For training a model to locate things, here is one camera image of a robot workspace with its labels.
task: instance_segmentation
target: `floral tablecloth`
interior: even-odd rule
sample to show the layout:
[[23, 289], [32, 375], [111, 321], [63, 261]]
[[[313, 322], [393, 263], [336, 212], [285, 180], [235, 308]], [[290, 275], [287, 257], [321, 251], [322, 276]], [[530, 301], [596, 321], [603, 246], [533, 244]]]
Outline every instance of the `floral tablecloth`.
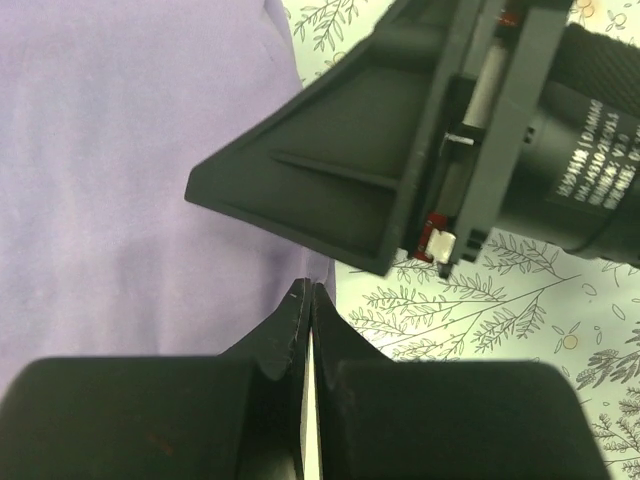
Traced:
[[[322, 75], [390, 0], [286, 0], [300, 75]], [[640, 0], [577, 0], [570, 21], [636, 45]], [[575, 387], [616, 478], [640, 479], [640, 272], [495, 231], [450, 281], [398, 256], [379, 278], [338, 268], [338, 309], [397, 360], [535, 359]]]

